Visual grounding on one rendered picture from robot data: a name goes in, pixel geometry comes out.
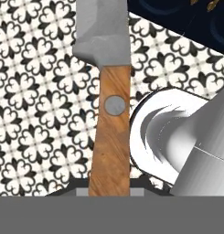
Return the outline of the black hob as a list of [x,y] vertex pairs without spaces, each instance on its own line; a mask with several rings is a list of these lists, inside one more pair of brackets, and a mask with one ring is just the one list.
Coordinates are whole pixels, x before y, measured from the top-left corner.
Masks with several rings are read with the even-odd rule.
[[127,0],[128,10],[224,55],[224,0]]

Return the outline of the wooden-handled kitchen knife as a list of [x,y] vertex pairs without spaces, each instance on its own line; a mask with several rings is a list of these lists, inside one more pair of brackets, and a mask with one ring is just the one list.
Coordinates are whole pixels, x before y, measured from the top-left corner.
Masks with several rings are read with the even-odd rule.
[[89,195],[130,195],[131,45],[127,0],[77,0],[73,54],[100,71]]

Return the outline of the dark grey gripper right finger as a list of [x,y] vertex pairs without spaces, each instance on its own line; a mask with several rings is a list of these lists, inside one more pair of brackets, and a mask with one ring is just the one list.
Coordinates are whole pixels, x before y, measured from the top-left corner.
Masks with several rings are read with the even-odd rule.
[[149,180],[141,178],[132,178],[130,180],[130,196],[131,197],[146,197],[160,196],[171,197],[169,192],[155,188]]

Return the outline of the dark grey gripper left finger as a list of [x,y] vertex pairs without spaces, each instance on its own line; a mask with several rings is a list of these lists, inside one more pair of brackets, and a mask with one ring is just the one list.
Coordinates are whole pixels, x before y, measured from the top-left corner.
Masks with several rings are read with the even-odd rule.
[[56,196],[73,196],[73,197],[87,197],[89,195],[89,179],[88,178],[72,178],[69,184],[65,188],[61,188],[53,193],[50,193],[50,197]]

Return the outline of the golden brown food piece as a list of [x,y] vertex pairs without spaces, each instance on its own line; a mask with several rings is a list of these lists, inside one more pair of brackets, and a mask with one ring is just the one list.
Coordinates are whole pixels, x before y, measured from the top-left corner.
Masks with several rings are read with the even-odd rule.
[[198,11],[211,12],[222,0],[189,0],[191,8],[195,7]]

